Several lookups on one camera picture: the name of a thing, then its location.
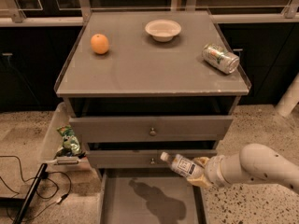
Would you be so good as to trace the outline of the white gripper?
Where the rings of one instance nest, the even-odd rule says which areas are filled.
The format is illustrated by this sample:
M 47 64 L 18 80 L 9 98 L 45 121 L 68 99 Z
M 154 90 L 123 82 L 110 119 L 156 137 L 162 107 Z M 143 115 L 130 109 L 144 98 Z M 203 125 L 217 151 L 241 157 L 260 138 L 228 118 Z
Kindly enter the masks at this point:
M 225 179 L 221 173 L 221 160 L 223 155 L 214 156 L 211 159 L 208 157 L 194 158 L 193 161 L 199 166 L 205 168 L 205 175 L 197 178 L 187 178 L 187 181 L 193 186 L 208 189 L 212 185 L 217 188 L 225 186 Z

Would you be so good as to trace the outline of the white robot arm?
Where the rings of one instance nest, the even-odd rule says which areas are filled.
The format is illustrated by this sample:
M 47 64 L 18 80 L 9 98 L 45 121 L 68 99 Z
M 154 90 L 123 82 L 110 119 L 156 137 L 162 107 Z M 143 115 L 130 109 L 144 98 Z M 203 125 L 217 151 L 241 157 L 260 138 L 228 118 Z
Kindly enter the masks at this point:
M 200 175 L 188 177 L 196 187 L 225 188 L 233 184 L 279 184 L 299 193 L 299 166 L 270 147 L 249 144 L 231 156 L 194 159 Z

